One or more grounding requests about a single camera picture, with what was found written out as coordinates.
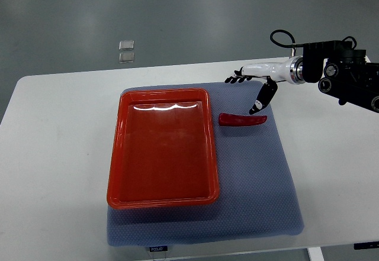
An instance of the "red object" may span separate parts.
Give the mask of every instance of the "red object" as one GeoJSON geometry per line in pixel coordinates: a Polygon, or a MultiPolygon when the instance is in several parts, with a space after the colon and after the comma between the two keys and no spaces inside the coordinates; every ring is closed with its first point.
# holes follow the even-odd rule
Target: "red object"
{"type": "Polygon", "coordinates": [[[267,116],[241,116],[234,114],[220,113],[219,115],[219,125],[220,126],[232,126],[232,127],[242,127],[242,126],[254,126],[260,125],[266,122],[267,116]]]}
{"type": "Polygon", "coordinates": [[[219,197],[204,89],[130,91],[120,98],[108,183],[115,209],[210,204],[219,197]]]}

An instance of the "white table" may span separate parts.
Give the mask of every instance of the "white table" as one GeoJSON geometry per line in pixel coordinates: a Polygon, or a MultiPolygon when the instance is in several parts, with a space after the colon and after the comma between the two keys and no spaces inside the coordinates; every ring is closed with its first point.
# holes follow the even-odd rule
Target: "white table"
{"type": "MultiPolygon", "coordinates": [[[[143,260],[109,247],[105,200],[120,93],[221,82],[247,63],[286,58],[28,76],[0,125],[1,260],[143,260]]],[[[271,102],[305,228],[298,236],[171,246],[167,257],[379,240],[379,114],[280,83],[271,102]]]]}

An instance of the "tray rim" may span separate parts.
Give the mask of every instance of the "tray rim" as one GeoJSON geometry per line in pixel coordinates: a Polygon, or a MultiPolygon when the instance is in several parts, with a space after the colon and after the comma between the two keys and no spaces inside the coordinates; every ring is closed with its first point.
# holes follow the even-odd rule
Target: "tray rim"
{"type": "Polygon", "coordinates": [[[203,88],[174,88],[174,89],[147,89],[138,91],[127,91],[122,93],[118,105],[117,123],[113,143],[110,174],[108,178],[107,202],[115,210],[125,210],[132,208],[150,207],[173,207],[189,205],[206,205],[217,200],[220,195],[219,177],[217,171],[216,145],[214,142],[213,117],[209,93],[203,88]],[[174,98],[167,98],[167,94],[174,95],[174,98]],[[120,201],[117,198],[117,188],[121,183],[117,172],[122,168],[123,140],[125,136],[127,118],[126,106],[145,103],[174,103],[201,101],[204,116],[205,141],[207,142],[207,166],[208,166],[208,186],[210,194],[207,197],[181,198],[181,199],[161,199],[149,201],[120,201]]]}

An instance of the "red chili pepper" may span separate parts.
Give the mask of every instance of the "red chili pepper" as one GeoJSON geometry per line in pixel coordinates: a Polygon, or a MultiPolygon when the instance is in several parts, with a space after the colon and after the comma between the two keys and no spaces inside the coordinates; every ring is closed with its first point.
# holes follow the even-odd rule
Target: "red chili pepper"
{"type": "Polygon", "coordinates": [[[219,125],[220,126],[232,126],[232,127],[242,127],[242,126],[254,126],[260,125],[266,122],[267,116],[241,116],[234,114],[220,113],[219,115],[219,125]]]}

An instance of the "black cable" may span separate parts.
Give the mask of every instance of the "black cable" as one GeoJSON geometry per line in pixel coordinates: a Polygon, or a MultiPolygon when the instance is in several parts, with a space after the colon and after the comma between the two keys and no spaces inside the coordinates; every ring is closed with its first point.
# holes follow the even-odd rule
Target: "black cable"
{"type": "MultiPolygon", "coordinates": [[[[356,48],[356,39],[352,36],[347,36],[345,37],[342,41],[346,41],[347,39],[351,39],[354,43],[354,46],[352,49],[355,49],[356,48]]],[[[295,44],[295,38],[293,37],[293,35],[291,33],[289,33],[287,30],[283,30],[283,29],[277,29],[277,30],[274,30],[271,34],[270,34],[270,40],[271,42],[273,42],[274,44],[278,45],[279,47],[282,47],[282,48],[299,48],[299,47],[304,47],[304,44],[295,44]],[[288,35],[292,41],[292,44],[282,44],[282,43],[279,43],[277,42],[275,39],[274,39],[274,35],[276,33],[284,33],[286,35],[288,35]]]]}
{"type": "Polygon", "coordinates": [[[287,30],[283,30],[283,29],[277,29],[277,30],[274,30],[271,34],[270,34],[270,40],[271,42],[273,42],[274,44],[278,45],[279,47],[282,47],[282,48],[298,48],[298,47],[303,47],[304,44],[295,44],[295,38],[293,37],[293,35],[291,33],[289,33],[287,30]],[[282,43],[279,43],[277,42],[275,39],[274,39],[274,34],[276,33],[284,33],[286,35],[288,35],[292,41],[292,44],[282,44],[282,43]]]}
{"type": "Polygon", "coordinates": [[[356,39],[354,37],[352,37],[352,36],[347,36],[342,41],[346,41],[347,39],[351,39],[353,41],[354,46],[353,46],[352,49],[355,49],[356,48],[356,39]]]}

